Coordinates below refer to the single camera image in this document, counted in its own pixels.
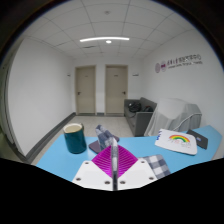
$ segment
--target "wooden door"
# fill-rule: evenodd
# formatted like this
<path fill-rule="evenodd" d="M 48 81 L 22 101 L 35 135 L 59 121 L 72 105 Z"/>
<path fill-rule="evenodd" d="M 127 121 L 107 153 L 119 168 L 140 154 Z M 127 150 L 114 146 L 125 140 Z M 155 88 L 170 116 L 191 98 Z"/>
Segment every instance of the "wooden door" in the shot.
<path fill-rule="evenodd" d="M 95 67 L 76 69 L 77 112 L 95 114 Z"/>
<path fill-rule="evenodd" d="M 127 96 L 127 66 L 106 67 L 106 113 L 123 114 Z"/>

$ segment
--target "paper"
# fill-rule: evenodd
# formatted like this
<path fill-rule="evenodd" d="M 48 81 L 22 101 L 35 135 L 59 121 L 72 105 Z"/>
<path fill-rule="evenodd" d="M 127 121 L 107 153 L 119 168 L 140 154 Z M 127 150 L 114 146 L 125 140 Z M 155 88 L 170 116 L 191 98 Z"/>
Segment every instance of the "paper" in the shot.
<path fill-rule="evenodd" d="M 160 129 L 155 145 L 171 151 L 190 155 L 197 154 L 197 143 L 195 137 L 176 131 Z"/>

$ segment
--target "floor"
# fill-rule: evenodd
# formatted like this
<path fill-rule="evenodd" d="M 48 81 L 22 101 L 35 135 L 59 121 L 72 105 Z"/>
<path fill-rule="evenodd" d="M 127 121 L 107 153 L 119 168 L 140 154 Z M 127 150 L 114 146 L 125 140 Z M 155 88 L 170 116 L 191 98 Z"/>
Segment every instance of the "floor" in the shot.
<path fill-rule="evenodd" d="M 69 123 L 82 123 L 84 125 L 84 134 L 89 137 L 97 137 L 95 128 L 97 125 L 103 125 L 111 134 L 118 137 L 133 137 L 131 129 L 125 117 L 95 117 L 95 116 L 76 116 Z M 49 149 L 59 135 L 63 134 L 61 129 L 51 141 L 37 155 L 31 165 L 36 165 L 44 153 Z"/>

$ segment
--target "baseboard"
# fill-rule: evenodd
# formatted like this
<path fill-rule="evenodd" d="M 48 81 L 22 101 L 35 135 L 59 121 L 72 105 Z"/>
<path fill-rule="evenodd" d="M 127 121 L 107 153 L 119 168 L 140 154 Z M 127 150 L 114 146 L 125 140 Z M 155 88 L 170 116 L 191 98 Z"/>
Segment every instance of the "baseboard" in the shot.
<path fill-rule="evenodd" d="M 77 116 L 96 116 L 95 113 L 79 113 Z"/>
<path fill-rule="evenodd" d="M 97 113 L 97 117 L 104 117 L 104 113 Z"/>
<path fill-rule="evenodd" d="M 73 118 L 75 113 L 70 114 L 57 126 L 55 126 L 51 131 L 49 131 L 26 155 L 26 161 L 28 164 L 31 164 L 40 151 L 44 148 L 45 145 Z"/>
<path fill-rule="evenodd" d="M 6 141 L 7 141 L 8 145 L 9 145 L 9 148 L 12 149 L 12 151 L 15 153 L 15 155 L 16 155 L 16 156 L 17 156 L 23 163 L 29 164 L 28 161 L 27 161 L 27 159 L 26 159 L 26 157 L 25 157 L 24 155 L 22 155 L 22 154 L 18 151 L 18 149 L 16 148 L 15 143 L 12 144 L 12 143 L 8 140 L 6 134 L 4 134 L 4 135 L 5 135 L 5 139 L 6 139 Z"/>
<path fill-rule="evenodd" d="M 124 117 L 124 114 L 106 114 L 104 115 L 105 117 Z"/>

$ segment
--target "table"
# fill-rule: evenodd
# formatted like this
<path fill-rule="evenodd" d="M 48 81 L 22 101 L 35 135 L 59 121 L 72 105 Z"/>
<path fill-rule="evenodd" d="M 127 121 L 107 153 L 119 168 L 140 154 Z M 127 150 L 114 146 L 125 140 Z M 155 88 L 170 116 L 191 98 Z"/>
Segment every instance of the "table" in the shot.
<path fill-rule="evenodd" d="M 207 149 L 198 146 L 196 155 L 188 155 L 160 148 L 155 145 L 156 136 L 120 138 L 118 144 L 129 150 L 136 157 L 161 154 L 170 172 L 174 173 L 188 166 L 210 161 L 221 143 L 222 135 L 211 125 L 193 130 L 208 138 Z M 87 145 L 89 145 L 98 138 L 86 137 L 85 139 Z M 36 166 L 65 180 L 72 181 L 82 162 L 92 160 L 95 156 L 96 153 L 89 149 L 89 147 L 80 154 L 70 153 L 67 149 L 64 135 L 62 134 L 51 145 Z"/>

